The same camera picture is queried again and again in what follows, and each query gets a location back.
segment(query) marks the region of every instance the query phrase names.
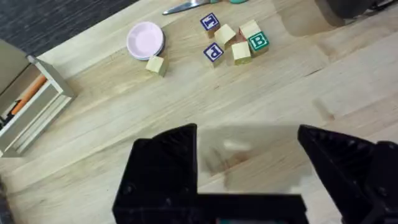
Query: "wooden table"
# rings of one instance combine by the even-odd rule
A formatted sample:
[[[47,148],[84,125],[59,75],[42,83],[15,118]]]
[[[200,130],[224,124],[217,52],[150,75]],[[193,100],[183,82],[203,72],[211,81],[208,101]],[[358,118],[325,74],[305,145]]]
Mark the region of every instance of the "wooden table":
[[[181,2],[141,0],[39,57],[79,97],[24,158],[1,160],[19,223],[114,223],[134,140],[186,123],[199,125],[200,192],[300,193],[311,223],[339,223],[297,127],[398,141],[398,7],[347,26],[313,0],[221,2],[161,15]],[[209,12],[235,30],[256,19],[270,51],[238,67],[227,57],[212,69],[199,23]],[[139,21],[165,32],[165,78],[124,46]]]

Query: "black object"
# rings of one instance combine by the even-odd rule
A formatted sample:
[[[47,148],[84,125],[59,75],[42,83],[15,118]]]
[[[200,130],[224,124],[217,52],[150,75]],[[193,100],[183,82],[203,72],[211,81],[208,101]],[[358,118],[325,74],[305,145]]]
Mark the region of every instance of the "black object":
[[[333,12],[343,19],[353,19],[363,14],[367,9],[384,10],[397,0],[384,3],[384,0],[327,0]]]
[[[198,194],[195,124],[138,139],[113,206],[118,224],[217,220],[307,224],[305,211],[299,195]]]
[[[113,206],[118,224],[308,223],[299,195],[198,194],[196,138],[188,124],[134,143]],[[344,224],[398,224],[398,145],[305,125],[298,140]]]
[[[303,125],[298,140],[343,223],[398,223],[398,145]]]

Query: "letter block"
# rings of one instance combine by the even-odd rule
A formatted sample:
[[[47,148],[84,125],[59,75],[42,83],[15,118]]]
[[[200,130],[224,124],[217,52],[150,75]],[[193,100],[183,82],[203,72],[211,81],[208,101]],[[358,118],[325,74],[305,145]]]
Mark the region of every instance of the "letter block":
[[[209,38],[214,37],[214,33],[220,28],[221,24],[214,13],[210,13],[200,20],[201,25],[205,28]]]
[[[263,32],[259,32],[249,38],[249,45],[252,56],[257,57],[268,51],[269,41]]]
[[[219,65],[223,60],[224,51],[217,43],[212,43],[203,53],[211,61],[213,67]]]

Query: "scissors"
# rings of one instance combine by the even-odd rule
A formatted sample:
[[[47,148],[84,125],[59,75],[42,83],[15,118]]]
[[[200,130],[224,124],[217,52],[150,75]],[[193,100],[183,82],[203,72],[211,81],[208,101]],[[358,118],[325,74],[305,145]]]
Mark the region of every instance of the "scissors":
[[[229,0],[229,2],[232,4],[240,4],[240,3],[243,3],[246,1],[247,0]],[[205,4],[213,4],[213,3],[218,3],[218,2],[220,2],[220,0],[190,0],[182,5],[173,7],[171,9],[163,12],[163,15],[169,15],[172,13],[181,12],[181,11],[185,11],[188,9],[193,9],[194,7],[202,6]]]

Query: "scissor blade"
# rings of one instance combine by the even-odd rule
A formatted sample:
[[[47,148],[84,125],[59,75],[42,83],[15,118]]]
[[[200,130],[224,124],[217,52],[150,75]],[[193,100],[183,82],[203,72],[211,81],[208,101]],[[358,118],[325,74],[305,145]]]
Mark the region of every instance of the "scissor blade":
[[[204,2],[201,2],[201,3],[197,3],[197,2],[186,2],[186,3],[182,4],[182,5],[173,7],[173,8],[171,8],[171,9],[169,9],[169,10],[163,12],[163,15],[169,15],[169,14],[171,14],[171,13],[176,13],[176,12],[185,11],[185,10],[192,9],[192,8],[194,8],[194,7],[198,7],[198,6],[201,6],[201,5],[204,5],[204,4],[207,4],[207,3],[204,3]]]

